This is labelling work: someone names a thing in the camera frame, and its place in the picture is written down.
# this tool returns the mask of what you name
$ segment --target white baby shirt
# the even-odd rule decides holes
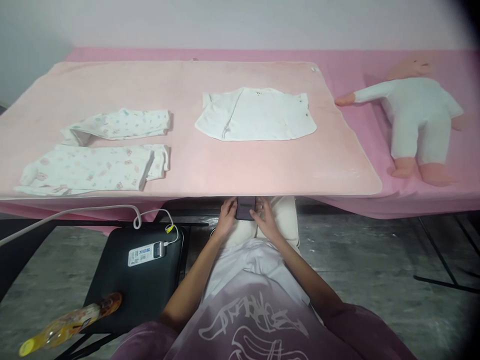
[[[27,165],[15,191],[44,196],[92,191],[142,190],[169,169],[169,148],[161,144],[125,147],[57,145]]]
[[[83,119],[61,130],[64,145],[85,146],[92,135],[107,140],[165,135],[170,128],[168,110],[136,111],[126,108]]]
[[[249,87],[203,94],[203,113],[195,127],[222,141],[292,140],[317,129],[306,93]]]

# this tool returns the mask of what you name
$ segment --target charging cable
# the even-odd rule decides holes
[[[16,238],[28,233],[29,231],[35,229],[35,228],[38,228],[40,225],[43,225],[45,223],[48,223],[50,220],[53,220],[53,219],[56,219],[62,215],[65,215],[65,214],[70,214],[70,213],[81,213],[81,212],[84,212],[84,211],[94,211],[94,210],[109,210],[109,209],[119,209],[119,208],[130,208],[130,209],[133,209],[136,213],[136,217],[135,219],[133,219],[133,228],[135,230],[138,230],[140,229],[140,227],[142,226],[142,215],[145,215],[145,214],[148,214],[148,213],[153,213],[153,212],[156,212],[156,211],[164,211],[166,212],[166,214],[168,215],[168,217],[170,218],[170,225],[167,225],[165,230],[167,232],[167,234],[172,231],[173,228],[175,228],[176,230],[176,239],[173,240],[173,241],[169,241],[169,242],[165,242],[163,244],[163,246],[168,246],[170,244],[173,244],[174,242],[176,242],[179,237],[180,237],[180,233],[179,233],[179,229],[178,227],[174,224],[174,221],[172,220],[172,216],[170,215],[170,213],[168,212],[168,210],[165,210],[165,209],[155,209],[155,210],[150,210],[150,211],[145,211],[145,212],[142,212],[140,213],[139,209],[136,207],[136,206],[133,206],[133,205],[112,205],[112,206],[99,206],[99,207],[80,207],[80,208],[75,208],[75,209],[70,209],[70,210],[65,210],[65,211],[61,211],[61,212],[58,212],[56,214],[53,214],[52,216],[49,216],[49,217],[46,217],[42,220],[39,220],[37,221],[36,223],[30,225],[30,226],[27,226],[26,228],[23,228],[22,230],[20,231],[17,231],[15,233],[13,233],[12,235],[10,236],[7,236],[5,238],[3,238],[2,240],[0,240],[0,247],[11,242],[12,240],[15,240]]]

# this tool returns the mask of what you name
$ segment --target baby doll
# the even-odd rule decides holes
[[[339,97],[335,104],[345,106],[381,99],[392,124],[391,156],[395,170],[391,176],[411,177],[417,156],[424,182],[448,186],[454,182],[445,172],[450,129],[461,129],[464,111],[438,82],[425,77],[431,71],[425,55],[410,56],[388,73],[387,81]],[[419,129],[422,143],[417,154]]]

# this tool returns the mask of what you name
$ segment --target smartphone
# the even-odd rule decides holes
[[[250,215],[250,209],[255,211],[256,196],[239,196],[237,200],[237,207],[235,219],[253,221],[254,218]]]

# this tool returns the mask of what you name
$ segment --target hand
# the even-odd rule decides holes
[[[349,93],[348,95],[335,99],[335,104],[338,106],[352,105],[355,102],[355,93]]]
[[[223,202],[218,217],[218,224],[212,236],[224,240],[234,225],[235,212],[237,211],[237,197],[231,197]]]
[[[257,212],[264,214],[265,220],[253,210],[250,210],[251,217],[255,220],[261,232],[267,237],[268,240],[275,241],[277,239],[282,239],[283,236],[277,227],[277,223],[275,222],[270,201],[263,196],[260,197],[260,200],[261,201],[257,201],[256,203],[256,210]]]

